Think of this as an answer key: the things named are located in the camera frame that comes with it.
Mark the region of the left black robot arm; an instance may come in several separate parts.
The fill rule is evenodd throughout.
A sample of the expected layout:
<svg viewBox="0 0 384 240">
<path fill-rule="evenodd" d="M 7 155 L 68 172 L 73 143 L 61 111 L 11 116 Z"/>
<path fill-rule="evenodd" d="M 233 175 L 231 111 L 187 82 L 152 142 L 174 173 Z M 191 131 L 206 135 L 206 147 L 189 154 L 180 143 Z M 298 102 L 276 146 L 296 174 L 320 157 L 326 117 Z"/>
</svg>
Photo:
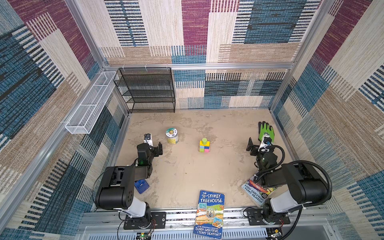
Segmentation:
<svg viewBox="0 0 384 240">
<path fill-rule="evenodd" d="M 137 146 L 138 158 L 129 166 L 107 167 L 100 175 L 101 182 L 96 190 L 94 203 L 98 209 L 115 210 L 126 215 L 125 224 L 129 229 L 154 227 L 148 203 L 134 196 L 135 183 L 150 178 L 153 159 L 163 154 L 161 143 L 153 147 L 147 143 Z"/>
</svg>

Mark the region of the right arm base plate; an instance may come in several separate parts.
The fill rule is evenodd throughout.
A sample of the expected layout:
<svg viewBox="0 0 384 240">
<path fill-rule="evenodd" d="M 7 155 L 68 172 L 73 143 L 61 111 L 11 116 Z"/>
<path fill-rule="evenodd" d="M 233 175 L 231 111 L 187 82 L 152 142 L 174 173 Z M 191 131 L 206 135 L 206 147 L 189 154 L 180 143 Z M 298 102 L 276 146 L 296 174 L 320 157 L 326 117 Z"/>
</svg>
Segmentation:
<svg viewBox="0 0 384 240">
<path fill-rule="evenodd" d="M 245 208 L 243 215 L 248 219 L 250 226 L 289 225 L 291 220 L 288 214 L 264 213 L 263 209 Z"/>
</svg>

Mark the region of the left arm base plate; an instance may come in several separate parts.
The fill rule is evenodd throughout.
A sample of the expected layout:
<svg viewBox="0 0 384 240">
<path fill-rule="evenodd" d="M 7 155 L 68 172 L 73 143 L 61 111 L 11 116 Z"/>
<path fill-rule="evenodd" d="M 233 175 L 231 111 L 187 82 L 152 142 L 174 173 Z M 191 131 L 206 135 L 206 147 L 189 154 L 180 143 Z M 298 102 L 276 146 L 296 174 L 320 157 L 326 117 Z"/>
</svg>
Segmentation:
<svg viewBox="0 0 384 240">
<path fill-rule="evenodd" d="M 124 219 L 124 230 L 150 230 L 164 229 L 166 225 L 166 212 L 153 212 L 145 214 L 141 218 L 130 218 L 126 215 Z"/>
</svg>

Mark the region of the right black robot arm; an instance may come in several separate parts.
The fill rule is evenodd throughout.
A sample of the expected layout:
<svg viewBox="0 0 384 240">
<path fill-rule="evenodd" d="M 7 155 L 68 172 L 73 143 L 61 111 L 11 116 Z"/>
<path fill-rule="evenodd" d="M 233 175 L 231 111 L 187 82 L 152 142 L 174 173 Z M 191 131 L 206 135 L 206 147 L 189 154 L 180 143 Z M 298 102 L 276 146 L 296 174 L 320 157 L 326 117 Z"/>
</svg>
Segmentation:
<svg viewBox="0 0 384 240">
<path fill-rule="evenodd" d="M 242 186 L 256 204 L 245 210 L 251 226 L 289 223 L 289 213 L 322 205 L 332 197 L 332 181 L 322 167 L 310 161 L 284 163 L 283 148 L 271 140 L 265 135 L 255 145 L 249 139 L 246 148 L 258 169 Z"/>
</svg>

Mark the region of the yellow wood block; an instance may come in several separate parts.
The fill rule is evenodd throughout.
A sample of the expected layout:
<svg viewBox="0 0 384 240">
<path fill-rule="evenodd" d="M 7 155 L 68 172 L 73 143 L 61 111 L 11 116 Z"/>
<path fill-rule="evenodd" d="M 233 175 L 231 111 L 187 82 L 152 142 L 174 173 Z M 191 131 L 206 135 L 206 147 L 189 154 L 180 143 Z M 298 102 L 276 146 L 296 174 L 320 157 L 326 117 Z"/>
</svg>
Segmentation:
<svg viewBox="0 0 384 240">
<path fill-rule="evenodd" d="M 200 146 L 208 146 L 208 147 L 210 147 L 210 141 L 208 141 L 208 143 L 206 145 L 203 145 L 202 141 L 200 141 Z"/>
</svg>

